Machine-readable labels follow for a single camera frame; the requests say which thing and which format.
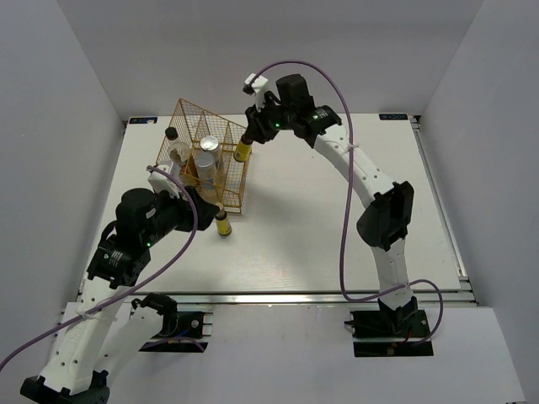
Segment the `small yellow bottle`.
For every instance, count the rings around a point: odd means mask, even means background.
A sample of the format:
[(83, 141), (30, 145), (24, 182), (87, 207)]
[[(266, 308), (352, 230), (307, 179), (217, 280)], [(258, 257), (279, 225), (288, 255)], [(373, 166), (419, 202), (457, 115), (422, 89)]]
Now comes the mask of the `small yellow bottle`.
[(216, 203), (216, 207), (219, 209), (215, 216), (217, 232), (220, 236), (227, 237), (232, 234), (232, 226), (228, 219), (227, 212), (224, 205), (220, 202)]
[(240, 163), (246, 162), (251, 154), (252, 145), (252, 140), (248, 139), (246, 136), (242, 136), (233, 153), (235, 161)]

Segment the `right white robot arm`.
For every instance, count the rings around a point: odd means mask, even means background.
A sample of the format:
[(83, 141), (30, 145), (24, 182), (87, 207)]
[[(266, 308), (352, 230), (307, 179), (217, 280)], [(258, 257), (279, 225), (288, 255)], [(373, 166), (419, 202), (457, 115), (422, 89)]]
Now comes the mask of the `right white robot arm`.
[(264, 144), (290, 130), (325, 157), (360, 198), (364, 212), (356, 223), (360, 238), (373, 253), (381, 296), (375, 332), (397, 336), (408, 329), (418, 307), (408, 283), (405, 238), (411, 221), (414, 188), (388, 177), (348, 136), (336, 131), (342, 120), (327, 105), (317, 106), (300, 74), (279, 79), (271, 92), (265, 77), (251, 74), (243, 91), (255, 97), (245, 114), (242, 141)]

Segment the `white jar blue label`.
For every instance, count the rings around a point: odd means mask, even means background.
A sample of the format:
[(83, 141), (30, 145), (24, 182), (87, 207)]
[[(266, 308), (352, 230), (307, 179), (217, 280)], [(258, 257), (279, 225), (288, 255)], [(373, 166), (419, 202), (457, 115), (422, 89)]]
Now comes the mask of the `white jar blue label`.
[(205, 136), (200, 140), (200, 149), (213, 156), (216, 167), (221, 164), (221, 143), (215, 136)]

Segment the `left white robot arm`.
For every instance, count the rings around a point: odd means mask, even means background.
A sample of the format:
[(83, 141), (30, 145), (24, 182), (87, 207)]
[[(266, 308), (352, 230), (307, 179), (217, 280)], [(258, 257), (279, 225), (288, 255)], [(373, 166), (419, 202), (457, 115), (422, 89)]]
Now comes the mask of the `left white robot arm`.
[(185, 197), (143, 188), (123, 193), (87, 269), (78, 306), (82, 320), (67, 328), (45, 368), (24, 380), (22, 396), (37, 403), (106, 403), (115, 377), (143, 344), (176, 330), (173, 300), (151, 294), (136, 303), (134, 316), (112, 338), (107, 336), (124, 293), (151, 260), (151, 247), (171, 231), (203, 231), (217, 215), (217, 205), (192, 187), (186, 191)]

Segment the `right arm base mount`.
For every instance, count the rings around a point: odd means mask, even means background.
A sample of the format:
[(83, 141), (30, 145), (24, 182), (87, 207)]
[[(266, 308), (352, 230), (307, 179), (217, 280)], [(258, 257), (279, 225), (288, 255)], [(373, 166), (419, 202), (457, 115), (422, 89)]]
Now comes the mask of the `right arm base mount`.
[(419, 310), (397, 330), (380, 311), (352, 311), (344, 327), (352, 332), (356, 358), (432, 357), (432, 342), (426, 340), (430, 327)]

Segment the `dark sauce glass bottle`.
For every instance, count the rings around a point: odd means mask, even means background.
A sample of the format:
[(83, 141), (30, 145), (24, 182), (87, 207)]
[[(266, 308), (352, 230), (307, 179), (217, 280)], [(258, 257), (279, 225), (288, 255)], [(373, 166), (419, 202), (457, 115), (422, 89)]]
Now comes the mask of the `dark sauce glass bottle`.
[(195, 170), (189, 144), (180, 139), (179, 133), (175, 127), (169, 126), (165, 130), (165, 136), (168, 139), (169, 144), (168, 156), (173, 162), (171, 172), (177, 177), (180, 175), (193, 176)]

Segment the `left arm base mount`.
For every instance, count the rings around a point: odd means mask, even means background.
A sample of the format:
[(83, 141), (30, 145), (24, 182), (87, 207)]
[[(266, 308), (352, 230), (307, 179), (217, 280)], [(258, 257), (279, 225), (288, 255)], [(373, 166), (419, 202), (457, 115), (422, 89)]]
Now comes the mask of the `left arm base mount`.
[(140, 352), (168, 354), (202, 354), (212, 334), (213, 313), (178, 310), (163, 329), (152, 337)]

